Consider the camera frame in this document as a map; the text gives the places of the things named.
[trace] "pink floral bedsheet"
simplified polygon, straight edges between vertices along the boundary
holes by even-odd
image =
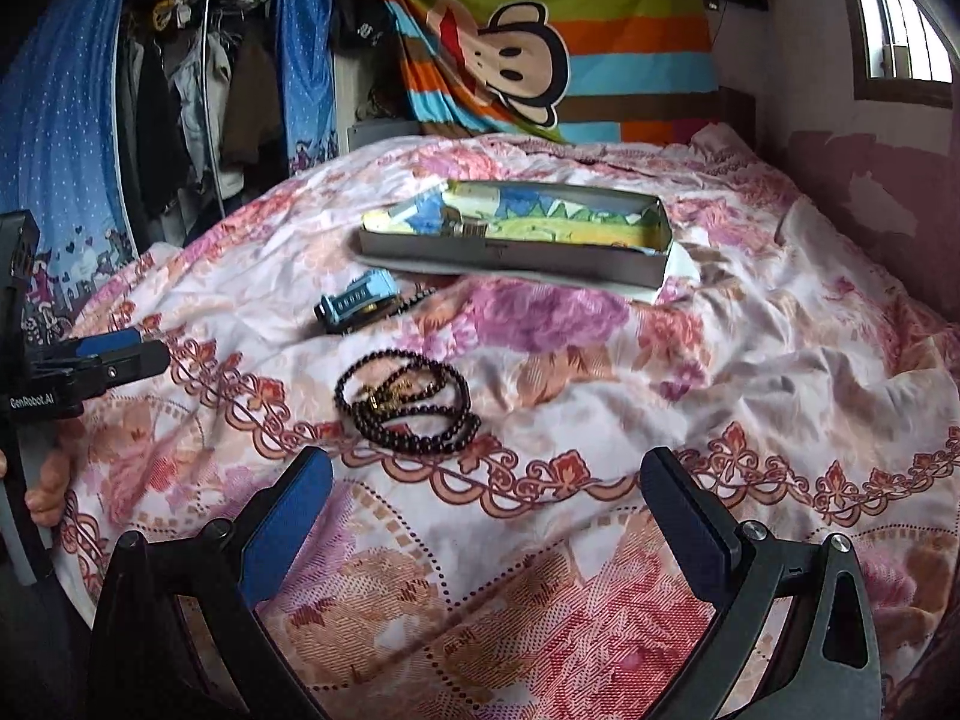
[[[363,211],[439,176],[659,194],[701,283],[671,281],[650,306],[434,277],[438,295],[411,314],[318,335],[319,295],[364,269],[350,253]],[[236,514],[299,447],[323,447],[333,495],[262,618],[337,720],[640,717],[710,613],[637,490],[657,445],[739,519],[782,538],[853,538],[888,709],[915,689],[947,610],[957,330],[725,127],[689,148],[377,143],[281,184],[187,250],[154,247],[95,296],[77,332],[130,326],[163,338],[173,362],[90,403],[83,431],[64,437],[78,467],[61,584],[91,619],[120,533],[195,533]],[[334,383],[384,347],[464,373],[483,418],[472,446],[402,457],[342,423]],[[757,645],[731,707],[773,641]]]

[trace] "wrinkled blanket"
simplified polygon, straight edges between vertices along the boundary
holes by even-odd
[[[701,284],[673,279],[650,306],[435,278],[406,316],[318,335],[313,304],[364,269],[350,249],[363,211],[439,177],[659,194]],[[931,637],[937,653],[958,545],[957,330],[726,127],[663,149],[376,143],[187,250],[157,245],[95,295],[77,332],[131,326],[169,344],[169,372],[91,402],[64,437],[78,467],[56,570],[88,619],[120,533],[195,533],[318,445],[333,495],[261,616],[334,718],[640,717],[710,615],[637,490],[643,454],[667,445],[738,519],[853,538],[888,707],[916,689]],[[464,373],[483,418],[468,449],[397,456],[339,419],[337,378],[386,347]],[[772,630],[783,617],[777,605]]]

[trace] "human hand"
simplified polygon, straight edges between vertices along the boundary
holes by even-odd
[[[0,451],[0,479],[7,473],[7,457]],[[27,490],[24,500],[35,524],[53,528],[64,516],[66,488],[70,484],[70,456],[54,447],[40,466],[40,481]]]

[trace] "blue curtain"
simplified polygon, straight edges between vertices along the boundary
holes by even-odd
[[[0,211],[40,228],[26,328],[69,329],[131,258],[117,186],[113,56],[121,0],[54,0],[0,80]]]
[[[277,64],[290,175],[337,155],[326,36],[331,0],[277,0]]]

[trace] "colorful striped cloth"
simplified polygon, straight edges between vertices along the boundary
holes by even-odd
[[[428,132],[688,143],[718,114],[703,0],[386,0]]]

